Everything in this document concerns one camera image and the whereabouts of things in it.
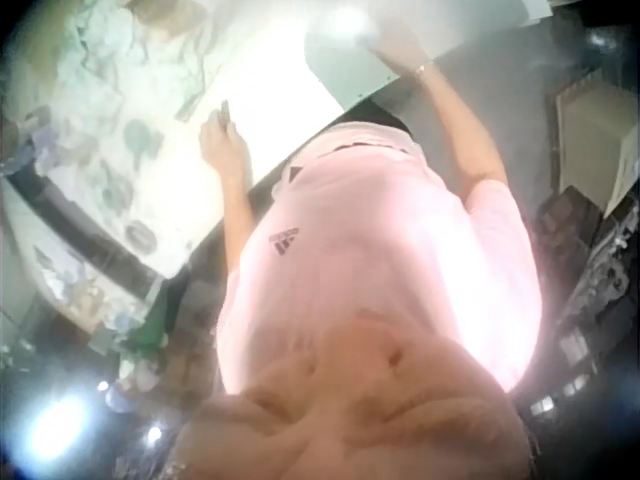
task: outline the bracelet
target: bracelet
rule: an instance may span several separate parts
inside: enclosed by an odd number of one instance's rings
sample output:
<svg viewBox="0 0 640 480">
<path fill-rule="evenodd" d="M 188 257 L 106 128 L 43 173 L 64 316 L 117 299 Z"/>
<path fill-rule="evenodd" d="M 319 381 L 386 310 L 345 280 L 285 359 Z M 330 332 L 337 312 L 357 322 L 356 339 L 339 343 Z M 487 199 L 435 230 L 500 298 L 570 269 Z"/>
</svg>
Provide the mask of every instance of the bracelet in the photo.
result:
<svg viewBox="0 0 640 480">
<path fill-rule="evenodd" d="M 425 63 L 416 68 L 413 72 L 413 76 L 415 78 L 418 78 L 422 74 L 422 72 L 424 72 L 424 69 L 427 68 L 427 65 L 433 65 L 433 59 L 429 58 Z"/>
</svg>

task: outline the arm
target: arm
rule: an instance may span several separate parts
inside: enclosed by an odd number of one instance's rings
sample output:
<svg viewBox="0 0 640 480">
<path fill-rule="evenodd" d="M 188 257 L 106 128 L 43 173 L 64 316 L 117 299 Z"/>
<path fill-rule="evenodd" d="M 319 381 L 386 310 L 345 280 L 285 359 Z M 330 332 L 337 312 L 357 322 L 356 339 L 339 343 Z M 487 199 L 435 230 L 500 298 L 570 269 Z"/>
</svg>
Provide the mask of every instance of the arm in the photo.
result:
<svg viewBox="0 0 640 480">
<path fill-rule="evenodd" d="M 228 113 L 216 111 L 200 130 L 202 157 L 220 177 L 224 203 L 224 245 L 227 269 L 231 273 L 240 263 L 240 255 L 253 233 L 255 221 L 245 172 L 247 148 L 235 124 L 225 119 Z"/>
<path fill-rule="evenodd" d="M 463 181 L 463 197 L 482 180 L 497 180 L 507 185 L 507 174 L 489 132 L 432 63 L 416 77 L 422 91 L 433 102 L 449 137 L 454 159 Z"/>
<path fill-rule="evenodd" d="M 227 269 L 233 272 L 240 264 L 240 254 L 253 233 L 255 221 L 244 186 L 222 183 L 224 202 L 224 247 Z"/>
<path fill-rule="evenodd" d="M 493 179 L 507 184 L 504 165 L 491 136 L 430 62 L 406 25 L 385 21 L 370 48 L 399 75 L 414 76 L 421 90 L 432 100 L 449 137 L 465 198 L 482 180 Z"/>
</svg>

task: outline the adidas logo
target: adidas logo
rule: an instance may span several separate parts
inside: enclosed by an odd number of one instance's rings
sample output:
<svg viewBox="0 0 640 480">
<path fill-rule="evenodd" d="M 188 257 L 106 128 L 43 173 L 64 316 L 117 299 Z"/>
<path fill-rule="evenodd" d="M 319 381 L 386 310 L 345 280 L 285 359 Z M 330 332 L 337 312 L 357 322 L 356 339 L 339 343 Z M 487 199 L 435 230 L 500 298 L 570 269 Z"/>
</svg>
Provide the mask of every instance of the adidas logo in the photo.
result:
<svg viewBox="0 0 640 480">
<path fill-rule="evenodd" d="M 291 247 L 293 240 L 298 235 L 300 230 L 298 228 L 290 228 L 281 233 L 276 233 L 269 237 L 269 241 L 273 244 L 280 255 L 284 255 Z"/>
</svg>

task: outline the nose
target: nose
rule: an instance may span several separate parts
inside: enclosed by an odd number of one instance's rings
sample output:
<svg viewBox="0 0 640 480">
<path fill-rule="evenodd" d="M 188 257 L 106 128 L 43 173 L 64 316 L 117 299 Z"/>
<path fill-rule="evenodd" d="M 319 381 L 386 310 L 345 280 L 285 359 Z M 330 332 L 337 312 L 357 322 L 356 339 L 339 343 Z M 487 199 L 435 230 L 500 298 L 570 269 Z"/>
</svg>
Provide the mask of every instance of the nose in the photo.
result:
<svg viewBox="0 0 640 480">
<path fill-rule="evenodd" d="M 344 398 L 388 375 L 396 349 L 392 332 L 370 318 L 331 327 L 317 349 L 317 398 Z"/>
</svg>

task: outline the pink polo shirt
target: pink polo shirt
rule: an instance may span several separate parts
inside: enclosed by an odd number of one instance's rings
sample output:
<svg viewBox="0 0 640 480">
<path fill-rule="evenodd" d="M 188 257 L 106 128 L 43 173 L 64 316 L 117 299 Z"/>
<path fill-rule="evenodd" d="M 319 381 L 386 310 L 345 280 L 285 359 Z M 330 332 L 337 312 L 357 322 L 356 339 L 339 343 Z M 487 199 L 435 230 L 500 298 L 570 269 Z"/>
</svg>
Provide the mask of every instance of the pink polo shirt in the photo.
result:
<svg viewBox="0 0 640 480">
<path fill-rule="evenodd" d="M 480 182 L 463 204 L 389 127 L 343 124 L 304 147 L 229 276 L 217 327 L 226 391 L 362 311 L 456 340 L 513 388 L 541 299 L 508 187 Z"/>
</svg>

